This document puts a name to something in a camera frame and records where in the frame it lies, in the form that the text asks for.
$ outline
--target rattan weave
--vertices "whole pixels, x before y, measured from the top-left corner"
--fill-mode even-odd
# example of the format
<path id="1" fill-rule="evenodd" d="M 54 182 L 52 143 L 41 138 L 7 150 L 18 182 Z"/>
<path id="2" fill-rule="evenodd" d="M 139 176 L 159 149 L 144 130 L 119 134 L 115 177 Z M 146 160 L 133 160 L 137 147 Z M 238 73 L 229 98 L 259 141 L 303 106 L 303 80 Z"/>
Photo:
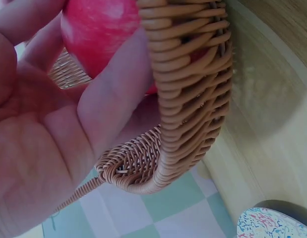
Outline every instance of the rattan weave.
<path id="1" fill-rule="evenodd" d="M 231 97 L 232 44 L 220 0 L 138 0 L 158 88 L 161 124 L 103 154 L 97 178 L 57 210 L 104 182 L 155 193 L 193 167 L 218 136 Z M 205 52 L 197 61 L 196 52 Z M 60 87 L 89 78 L 64 51 L 51 72 Z"/>

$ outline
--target apple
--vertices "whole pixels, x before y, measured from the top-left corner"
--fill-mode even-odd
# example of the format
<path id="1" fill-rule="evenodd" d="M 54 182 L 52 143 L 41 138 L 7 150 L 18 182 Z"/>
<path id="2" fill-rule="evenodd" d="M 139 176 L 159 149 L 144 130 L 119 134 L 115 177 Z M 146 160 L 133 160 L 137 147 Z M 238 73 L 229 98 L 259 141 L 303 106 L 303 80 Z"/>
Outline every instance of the apple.
<path id="1" fill-rule="evenodd" d="M 91 78 L 103 71 L 139 26 L 135 0 L 69 0 L 61 18 L 65 47 Z M 191 56 L 195 61 L 202 55 Z M 147 94 L 156 92 L 153 85 Z"/>

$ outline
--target white tile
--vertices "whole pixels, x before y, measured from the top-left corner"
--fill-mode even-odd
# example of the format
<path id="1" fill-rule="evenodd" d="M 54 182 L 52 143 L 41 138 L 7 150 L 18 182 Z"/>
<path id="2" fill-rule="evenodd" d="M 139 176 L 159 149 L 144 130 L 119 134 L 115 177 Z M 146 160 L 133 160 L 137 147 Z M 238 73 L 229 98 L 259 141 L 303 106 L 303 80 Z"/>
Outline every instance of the white tile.
<path id="1" fill-rule="evenodd" d="M 18 60 L 21 58 L 24 50 L 25 50 L 25 44 L 24 43 L 20 43 L 19 45 L 14 47 L 16 54 L 17 54 L 17 58 Z"/>
<path id="2" fill-rule="evenodd" d="M 96 238 L 120 237 L 103 198 L 97 190 L 82 197 L 79 202 Z"/>
<path id="3" fill-rule="evenodd" d="M 155 223 L 161 238 L 226 238 L 208 205 L 196 205 Z"/>
<path id="4" fill-rule="evenodd" d="M 195 182 L 202 190 L 205 197 L 209 197 L 218 192 L 213 180 L 205 179 L 198 174 L 197 166 L 193 167 L 190 171 L 192 173 Z"/>
<path id="5" fill-rule="evenodd" d="M 120 235 L 140 230 L 153 223 L 141 197 L 104 184 L 97 189 Z"/>

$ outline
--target finger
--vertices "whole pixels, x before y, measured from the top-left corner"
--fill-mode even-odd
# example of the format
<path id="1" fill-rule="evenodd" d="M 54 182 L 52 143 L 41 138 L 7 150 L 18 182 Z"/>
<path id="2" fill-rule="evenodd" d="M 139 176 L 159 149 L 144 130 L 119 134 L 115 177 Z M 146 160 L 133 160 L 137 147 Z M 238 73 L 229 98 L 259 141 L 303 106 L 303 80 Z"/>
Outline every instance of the finger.
<path id="1" fill-rule="evenodd" d="M 66 0 L 14 0 L 0 10 L 0 33 L 14 46 L 29 40 L 61 11 Z"/>
<path id="2" fill-rule="evenodd" d="M 83 92 L 88 87 L 89 83 L 90 81 L 74 87 L 63 89 L 63 91 L 75 104 L 78 104 Z"/>
<path id="3" fill-rule="evenodd" d="M 0 0 L 0 9 L 13 0 Z"/>
<path id="4" fill-rule="evenodd" d="M 135 139 L 158 124 L 160 124 L 158 97 L 157 95 L 150 95 L 145 97 L 132 113 L 131 118 L 114 140 L 111 148 Z"/>
<path id="5" fill-rule="evenodd" d="M 151 85 L 147 40 L 138 30 L 84 91 L 77 114 L 96 156 L 110 147 Z"/>
<path id="6" fill-rule="evenodd" d="M 30 41 L 21 60 L 48 72 L 63 48 L 61 15 L 59 14 Z"/>

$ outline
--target skin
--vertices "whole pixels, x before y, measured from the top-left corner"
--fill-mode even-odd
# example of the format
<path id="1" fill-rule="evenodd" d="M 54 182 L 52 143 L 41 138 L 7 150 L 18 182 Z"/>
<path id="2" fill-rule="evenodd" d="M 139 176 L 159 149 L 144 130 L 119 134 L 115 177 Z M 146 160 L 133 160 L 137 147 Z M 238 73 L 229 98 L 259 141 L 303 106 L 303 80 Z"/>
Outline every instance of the skin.
<path id="1" fill-rule="evenodd" d="M 90 84 L 61 90 L 47 73 L 63 48 L 65 0 L 8 2 L 0 2 L 0 238 L 40 224 L 105 150 L 159 123 L 157 99 L 144 98 L 152 74 L 142 30 Z M 37 32 L 17 61 L 14 46 Z"/>

